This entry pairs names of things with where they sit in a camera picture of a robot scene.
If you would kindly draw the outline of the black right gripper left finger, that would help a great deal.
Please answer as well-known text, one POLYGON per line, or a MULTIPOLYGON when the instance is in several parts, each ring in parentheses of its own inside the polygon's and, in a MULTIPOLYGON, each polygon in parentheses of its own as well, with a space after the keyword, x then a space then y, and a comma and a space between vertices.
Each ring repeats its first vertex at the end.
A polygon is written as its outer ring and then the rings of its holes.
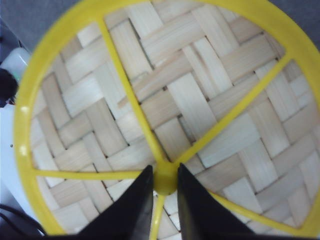
POLYGON ((148 165, 110 207, 71 235, 47 240, 148 240, 153 213, 153 167, 148 165))

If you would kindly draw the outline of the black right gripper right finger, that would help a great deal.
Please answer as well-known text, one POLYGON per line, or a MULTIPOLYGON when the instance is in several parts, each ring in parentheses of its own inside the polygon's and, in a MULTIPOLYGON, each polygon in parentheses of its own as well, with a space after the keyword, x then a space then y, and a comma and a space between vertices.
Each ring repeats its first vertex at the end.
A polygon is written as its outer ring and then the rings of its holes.
POLYGON ((177 171, 177 201, 184 240, 281 240, 256 234, 216 201, 184 164, 177 171))

